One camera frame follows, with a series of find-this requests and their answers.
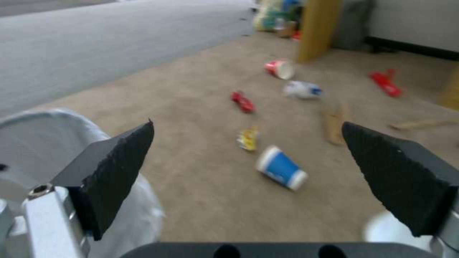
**crushed plastic bottle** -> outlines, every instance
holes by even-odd
[[[317,99],[322,95],[322,89],[317,84],[305,81],[289,81],[284,86],[284,95],[300,99]]]

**yellow wooden pole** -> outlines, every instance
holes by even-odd
[[[331,44],[341,0],[309,0],[302,15],[297,61],[304,63],[324,54]]]
[[[441,104],[459,110],[459,67],[452,74],[448,87],[443,92]]]

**red and white cup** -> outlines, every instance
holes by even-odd
[[[277,78],[289,80],[295,74],[293,65],[288,60],[274,60],[264,65],[266,71]]]

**blue and white cup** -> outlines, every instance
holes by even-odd
[[[292,190],[297,190],[308,178],[308,174],[276,146],[269,146],[263,151],[256,169]]]

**black baseboard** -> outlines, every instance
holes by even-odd
[[[384,47],[384,48],[389,48],[389,49],[413,52],[413,53],[422,54],[426,56],[434,56],[438,58],[459,61],[459,52],[455,52],[455,51],[415,45],[415,44],[404,43],[404,42],[388,40],[388,39],[381,39],[381,38],[376,38],[376,37],[367,37],[365,39],[365,43],[371,45],[374,48]]]

